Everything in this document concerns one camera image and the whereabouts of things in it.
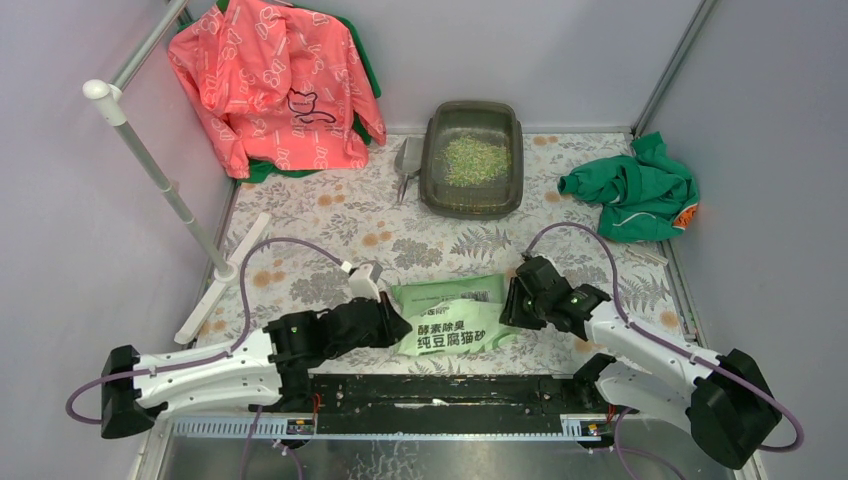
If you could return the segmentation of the green cat litter bag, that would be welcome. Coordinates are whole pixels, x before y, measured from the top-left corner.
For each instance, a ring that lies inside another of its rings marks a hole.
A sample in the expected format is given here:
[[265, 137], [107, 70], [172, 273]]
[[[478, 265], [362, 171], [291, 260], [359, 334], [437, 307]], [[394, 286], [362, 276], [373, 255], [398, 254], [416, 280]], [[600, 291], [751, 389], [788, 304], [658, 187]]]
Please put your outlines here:
[[394, 346], [400, 355], [479, 354], [519, 335], [500, 322], [506, 303], [502, 274], [396, 285], [392, 294], [412, 327]]

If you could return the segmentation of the beige bag sealing clip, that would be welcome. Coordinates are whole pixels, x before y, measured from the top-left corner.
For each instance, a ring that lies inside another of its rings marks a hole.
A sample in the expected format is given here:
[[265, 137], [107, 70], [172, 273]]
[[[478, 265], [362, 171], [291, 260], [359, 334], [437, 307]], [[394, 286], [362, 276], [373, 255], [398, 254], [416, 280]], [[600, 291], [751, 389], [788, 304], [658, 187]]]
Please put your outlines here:
[[627, 245], [627, 251], [635, 257], [641, 258], [645, 261], [656, 263], [663, 267], [667, 266], [669, 262], [669, 260], [664, 255], [657, 252], [654, 248], [651, 248], [650, 246], [632, 243]]

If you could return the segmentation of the metal litter scoop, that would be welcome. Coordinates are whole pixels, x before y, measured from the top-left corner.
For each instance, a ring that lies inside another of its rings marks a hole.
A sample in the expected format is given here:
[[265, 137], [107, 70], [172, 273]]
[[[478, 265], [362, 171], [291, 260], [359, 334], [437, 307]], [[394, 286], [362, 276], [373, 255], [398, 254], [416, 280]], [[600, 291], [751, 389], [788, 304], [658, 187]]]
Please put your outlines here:
[[407, 137], [396, 154], [395, 169], [400, 177], [396, 195], [397, 204], [403, 202], [409, 181], [420, 172], [424, 145], [423, 137]]

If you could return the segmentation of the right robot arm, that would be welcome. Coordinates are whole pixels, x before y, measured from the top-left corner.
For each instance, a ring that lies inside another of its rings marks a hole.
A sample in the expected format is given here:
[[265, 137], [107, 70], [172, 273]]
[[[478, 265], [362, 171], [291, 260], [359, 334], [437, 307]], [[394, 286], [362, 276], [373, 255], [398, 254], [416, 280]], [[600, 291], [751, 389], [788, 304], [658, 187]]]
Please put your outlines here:
[[741, 469], [783, 418], [751, 356], [738, 349], [721, 355], [626, 320], [612, 296], [571, 286], [542, 256], [525, 256], [517, 268], [501, 321], [552, 326], [606, 347], [576, 373], [577, 405], [597, 412], [611, 403], [665, 421], [727, 468]]

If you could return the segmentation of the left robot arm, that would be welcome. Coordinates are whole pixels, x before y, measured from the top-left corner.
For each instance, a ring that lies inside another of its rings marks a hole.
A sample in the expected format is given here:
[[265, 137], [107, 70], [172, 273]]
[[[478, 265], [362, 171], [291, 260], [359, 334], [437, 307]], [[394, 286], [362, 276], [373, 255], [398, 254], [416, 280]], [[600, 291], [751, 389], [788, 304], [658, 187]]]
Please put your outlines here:
[[240, 343], [159, 355], [117, 347], [103, 370], [100, 435], [134, 436], [188, 412], [299, 410], [312, 403], [310, 370], [355, 349], [393, 346], [412, 329], [381, 296], [286, 314]]

